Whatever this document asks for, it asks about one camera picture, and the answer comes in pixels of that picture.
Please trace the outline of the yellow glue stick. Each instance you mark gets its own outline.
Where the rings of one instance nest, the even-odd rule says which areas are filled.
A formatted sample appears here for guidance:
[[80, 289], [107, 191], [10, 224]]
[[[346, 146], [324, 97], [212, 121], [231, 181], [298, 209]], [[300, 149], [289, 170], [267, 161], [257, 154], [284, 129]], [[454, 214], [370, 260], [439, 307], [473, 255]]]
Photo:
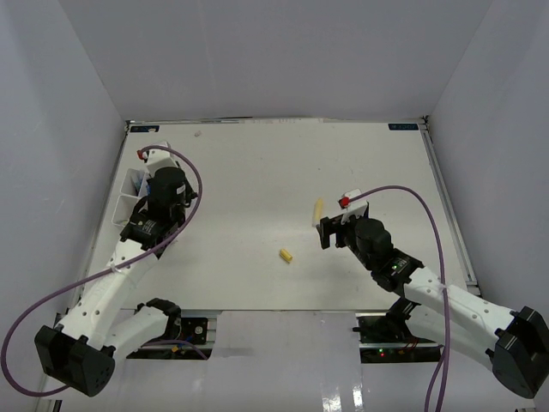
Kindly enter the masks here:
[[323, 217], [323, 199], [319, 197], [314, 204], [311, 225], [315, 227], [320, 222], [322, 217]]

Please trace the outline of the dark blue pen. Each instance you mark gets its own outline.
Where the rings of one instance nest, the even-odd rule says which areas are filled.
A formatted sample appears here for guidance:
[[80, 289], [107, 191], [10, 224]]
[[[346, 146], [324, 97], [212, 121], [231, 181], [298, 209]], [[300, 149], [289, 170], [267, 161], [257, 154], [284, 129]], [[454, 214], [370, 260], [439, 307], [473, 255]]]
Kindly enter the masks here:
[[135, 196], [138, 196], [141, 191], [144, 176], [145, 172], [142, 170], [134, 170], [130, 173], [130, 182]]

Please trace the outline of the small yellow cylinder eraser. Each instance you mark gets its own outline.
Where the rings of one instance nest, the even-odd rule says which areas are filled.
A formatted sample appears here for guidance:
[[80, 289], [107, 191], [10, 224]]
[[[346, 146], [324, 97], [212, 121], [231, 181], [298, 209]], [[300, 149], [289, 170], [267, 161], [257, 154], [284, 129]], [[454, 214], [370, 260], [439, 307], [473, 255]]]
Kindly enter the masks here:
[[293, 260], [293, 255], [287, 249], [280, 249], [279, 255], [288, 264]]

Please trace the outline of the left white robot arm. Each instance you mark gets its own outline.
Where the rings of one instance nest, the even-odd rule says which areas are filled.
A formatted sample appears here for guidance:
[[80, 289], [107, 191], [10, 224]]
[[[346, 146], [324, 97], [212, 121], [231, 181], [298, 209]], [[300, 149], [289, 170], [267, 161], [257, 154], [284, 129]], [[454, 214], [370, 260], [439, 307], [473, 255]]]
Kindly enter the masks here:
[[54, 327], [34, 338], [46, 375], [89, 397], [99, 394], [118, 361], [143, 344], [173, 342], [181, 332], [181, 310], [169, 300], [140, 304], [121, 323], [123, 303], [165, 251], [163, 240], [185, 223], [197, 194], [179, 167], [162, 167], [148, 179], [149, 193], [134, 207], [109, 260], [108, 273], [86, 288], [77, 305]]

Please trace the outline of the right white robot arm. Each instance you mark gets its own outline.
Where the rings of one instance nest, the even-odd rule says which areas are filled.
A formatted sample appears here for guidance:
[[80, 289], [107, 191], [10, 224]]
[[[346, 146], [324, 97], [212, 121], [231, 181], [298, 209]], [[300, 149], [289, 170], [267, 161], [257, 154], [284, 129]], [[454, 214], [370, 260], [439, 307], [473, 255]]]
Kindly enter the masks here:
[[347, 248], [373, 281], [399, 299], [386, 314], [397, 342], [412, 336], [437, 342], [477, 361], [519, 397], [534, 398], [548, 378], [548, 326], [534, 309], [513, 310], [484, 300], [395, 248], [382, 222], [367, 215], [324, 217], [321, 247]]

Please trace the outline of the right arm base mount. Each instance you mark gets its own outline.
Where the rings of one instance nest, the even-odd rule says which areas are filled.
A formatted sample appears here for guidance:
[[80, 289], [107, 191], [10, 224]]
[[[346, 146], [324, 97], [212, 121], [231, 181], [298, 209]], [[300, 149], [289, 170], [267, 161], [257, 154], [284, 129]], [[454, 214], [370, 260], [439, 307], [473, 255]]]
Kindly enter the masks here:
[[353, 332], [359, 339], [362, 364], [437, 363], [442, 349], [412, 334], [406, 322], [416, 304], [400, 298], [386, 312], [356, 313]]

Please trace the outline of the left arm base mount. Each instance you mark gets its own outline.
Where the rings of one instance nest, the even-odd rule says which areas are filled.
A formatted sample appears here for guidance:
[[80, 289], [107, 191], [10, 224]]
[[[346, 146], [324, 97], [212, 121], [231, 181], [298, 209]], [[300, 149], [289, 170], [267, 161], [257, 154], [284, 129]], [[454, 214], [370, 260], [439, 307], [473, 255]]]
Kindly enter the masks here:
[[180, 327], [176, 341], [160, 344], [161, 339], [139, 348], [127, 359], [163, 361], [206, 361], [213, 351], [216, 321], [205, 317], [183, 317], [177, 322]]

